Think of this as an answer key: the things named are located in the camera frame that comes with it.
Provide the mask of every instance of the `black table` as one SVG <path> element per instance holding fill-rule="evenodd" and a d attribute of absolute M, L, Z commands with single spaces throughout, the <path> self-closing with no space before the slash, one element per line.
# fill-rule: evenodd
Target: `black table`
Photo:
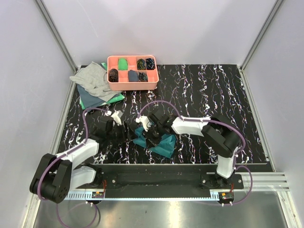
<path fill-rule="evenodd" d="M 183 116 L 205 117 L 215 113 L 226 115 L 245 136 L 247 145 L 238 163 L 266 163 L 257 127 L 236 65 L 158 65 L 159 83 L 155 90 L 125 91 L 125 99 L 106 105 L 106 110 L 122 110 L 122 120 L 135 130 L 138 112 L 148 102 L 171 102 Z M 151 105 L 143 112 L 158 107 L 166 113 L 173 109 L 165 104 Z M 79 93 L 74 90 L 58 152 L 80 143 L 85 137 Z M 87 115 L 90 130 L 98 126 L 100 111 Z M 180 135 L 171 159 L 150 152 L 132 142 L 114 145 L 109 142 L 87 162 L 95 164 L 206 164 L 215 163 L 217 156 L 204 139 L 195 135 Z"/>

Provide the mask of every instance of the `pink tray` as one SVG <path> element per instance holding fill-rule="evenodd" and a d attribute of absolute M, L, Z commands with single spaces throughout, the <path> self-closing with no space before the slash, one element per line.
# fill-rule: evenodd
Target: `pink tray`
<path fill-rule="evenodd" d="M 128 62 L 128 70 L 118 70 L 118 60 L 124 58 Z M 155 62 L 154 70 L 137 70 L 139 59 L 153 58 Z M 118 82 L 109 82 L 109 72 L 112 69 L 118 70 Z M 144 72 L 148 76 L 148 82 L 129 82 L 128 71 L 134 70 Z M 110 56 L 108 57 L 108 82 L 112 90 L 153 90 L 158 83 L 158 72 L 154 56 Z"/>

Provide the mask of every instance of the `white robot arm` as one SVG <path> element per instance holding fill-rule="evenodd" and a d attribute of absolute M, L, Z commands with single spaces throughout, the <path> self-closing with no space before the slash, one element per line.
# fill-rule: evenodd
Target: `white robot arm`
<path fill-rule="evenodd" d="M 238 150 L 240 138 L 237 134 L 226 127 L 209 123 L 209 120 L 216 120 L 233 126 L 230 121 L 217 115 L 214 117 L 191 118 L 191 117 L 168 117 L 155 112 L 149 116 L 140 116 L 137 123 L 142 123 L 146 131 L 146 138 L 154 146 L 160 142 L 164 133 L 193 134 L 203 136 L 206 142 L 212 146 L 218 155 L 217 174 L 228 179 L 234 172 L 234 156 Z"/>
<path fill-rule="evenodd" d="M 43 198 L 60 203 L 69 190 L 84 184 L 90 184 L 92 187 L 99 186 L 102 183 L 100 168 L 90 164 L 83 164 L 80 168 L 78 166 L 98 153 L 100 143 L 108 140 L 115 142 L 130 140 L 129 127 L 127 123 L 122 123 L 121 116 L 121 111 L 116 111 L 111 116 L 103 116 L 99 121 L 98 130 L 94 131 L 87 140 L 65 152 L 56 155 L 45 154 L 31 182 L 30 192 L 38 193 L 41 176 L 50 163 L 59 158 L 42 180 L 40 192 Z"/>

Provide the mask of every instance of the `white wall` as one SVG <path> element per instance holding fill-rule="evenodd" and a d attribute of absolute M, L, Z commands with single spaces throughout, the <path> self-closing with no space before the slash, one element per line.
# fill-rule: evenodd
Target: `white wall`
<path fill-rule="evenodd" d="M 0 221 L 23 221 L 72 74 L 33 0 L 0 2 Z"/>
<path fill-rule="evenodd" d="M 245 69 L 275 167 L 304 224 L 304 1 L 285 1 Z"/>
<path fill-rule="evenodd" d="M 152 54 L 241 64 L 275 0 L 44 0 L 77 65 Z"/>

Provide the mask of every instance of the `teal cloth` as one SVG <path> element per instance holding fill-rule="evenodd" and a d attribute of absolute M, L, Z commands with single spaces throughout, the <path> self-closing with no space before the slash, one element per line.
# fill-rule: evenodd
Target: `teal cloth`
<path fill-rule="evenodd" d="M 143 136 L 143 131 L 143 127 L 137 128 L 135 130 L 135 134 L 138 136 L 138 138 L 134 139 L 133 142 L 143 148 L 147 148 L 147 143 L 145 137 Z M 171 158 L 174 152 L 175 141 L 176 137 L 173 134 L 164 134 L 161 137 L 160 144 L 150 148 L 149 150 L 167 158 Z"/>

